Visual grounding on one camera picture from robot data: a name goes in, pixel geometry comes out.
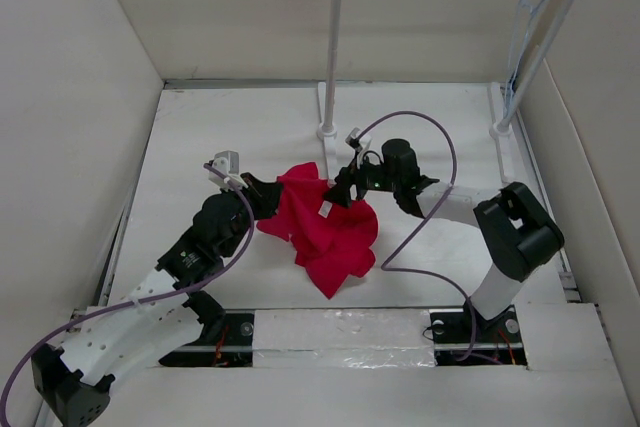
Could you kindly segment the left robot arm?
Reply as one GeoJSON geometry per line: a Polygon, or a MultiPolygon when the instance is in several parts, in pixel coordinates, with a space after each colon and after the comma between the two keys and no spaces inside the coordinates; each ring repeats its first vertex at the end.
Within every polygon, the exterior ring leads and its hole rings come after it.
{"type": "Polygon", "coordinates": [[[60,346],[31,355],[35,388],[62,425],[90,425],[128,376],[183,345],[219,339],[226,312],[203,283],[243,252],[255,221],[277,213],[284,190],[249,173],[223,184],[126,296],[126,308],[96,314],[60,346]]]}

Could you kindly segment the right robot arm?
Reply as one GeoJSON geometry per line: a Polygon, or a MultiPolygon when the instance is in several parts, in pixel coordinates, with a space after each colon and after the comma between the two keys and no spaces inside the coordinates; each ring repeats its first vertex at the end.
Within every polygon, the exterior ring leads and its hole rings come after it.
{"type": "Polygon", "coordinates": [[[474,340],[484,340],[498,328],[498,317],[512,304],[522,286],[565,244],[564,236],[529,187],[514,181],[490,197],[482,189],[454,186],[421,173],[417,155],[404,139],[383,143],[381,157],[368,158],[370,142],[358,130],[346,139],[354,150],[324,199],[350,208],[370,191],[390,193],[404,213],[426,221],[450,220],[479,229],[492,260],[462,315],[462,328],[474,340]]]}

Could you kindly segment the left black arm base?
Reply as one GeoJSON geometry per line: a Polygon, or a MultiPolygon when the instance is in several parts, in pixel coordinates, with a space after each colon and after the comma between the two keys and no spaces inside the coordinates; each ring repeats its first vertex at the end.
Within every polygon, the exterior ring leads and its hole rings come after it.
{"type": "Polygon", "coordinates": [[[253,366],[254,310],[225,310],[200,291],[186,303],[197,316],[199,337],[159,360],[163,367],[244,368],[253,366]]]}

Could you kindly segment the blue wire hanger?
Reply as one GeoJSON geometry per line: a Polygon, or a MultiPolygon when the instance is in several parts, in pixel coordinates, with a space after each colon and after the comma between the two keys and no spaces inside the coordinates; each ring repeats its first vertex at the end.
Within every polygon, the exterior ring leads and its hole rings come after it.
{"type": "Polygon", "coordinates": [[[546,7],[548,1],[518,0],[516,4],[503,85],[504,116],[512,111],[515,84],[523,63],[525,50],[529,46],[540,12],[546,7]]]}

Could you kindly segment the red t shirt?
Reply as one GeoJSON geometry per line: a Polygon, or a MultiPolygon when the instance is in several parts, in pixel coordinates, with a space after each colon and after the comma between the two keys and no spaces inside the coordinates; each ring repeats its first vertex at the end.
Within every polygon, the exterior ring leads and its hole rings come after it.
{"type": "Polygon", "coordinates": [[[378,218],[365,201],[344,208],[326,201],[328,181],[314,162],[298,164],[280,175],[284,186],[277,214],[257,223],[259,231],[290,243],[295,263],[328,299],[348,277],[364,277],[376,262],[372,246],[378,218]]]}

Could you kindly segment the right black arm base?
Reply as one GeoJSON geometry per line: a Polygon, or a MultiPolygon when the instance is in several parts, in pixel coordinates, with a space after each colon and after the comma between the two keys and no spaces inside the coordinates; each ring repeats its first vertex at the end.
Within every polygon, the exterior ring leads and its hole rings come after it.
{"type": "Polygon", "coordinates": [[[522,332],[513,307],[489,323],[471,320],[462,308],[429,311],[423,337],[431,341],[437,366],[526,366],[522,332]]]}

